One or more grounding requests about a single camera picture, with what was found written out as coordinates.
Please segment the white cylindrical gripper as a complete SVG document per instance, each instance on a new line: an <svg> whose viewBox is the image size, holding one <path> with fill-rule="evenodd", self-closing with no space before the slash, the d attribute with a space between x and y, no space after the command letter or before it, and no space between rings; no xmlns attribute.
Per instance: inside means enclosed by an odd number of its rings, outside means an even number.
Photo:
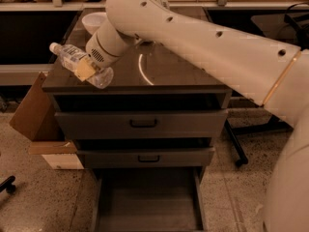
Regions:
<svg viewBox="0 0 309 232"><path fill-rule="evenodd" d="M107 68L117 62L134 45L133 37L117 31L106 18L86 43L86 52L100 68ZM74 71L81 81L90 78L95 73L96 68L88 59L82 59Z"/></svg>

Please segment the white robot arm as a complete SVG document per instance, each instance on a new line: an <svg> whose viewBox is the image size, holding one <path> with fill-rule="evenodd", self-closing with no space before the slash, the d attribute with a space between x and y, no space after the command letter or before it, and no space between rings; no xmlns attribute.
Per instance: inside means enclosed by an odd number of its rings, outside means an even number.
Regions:
<svg viewBox="0 0 309 232"><path fill-rule="evenodd" d="M86 44L98 66L138 41L156 42L293 127L267 188L263 228L309 232L309 51L176 14L166 0L106 0L105 9Z"/></svg>

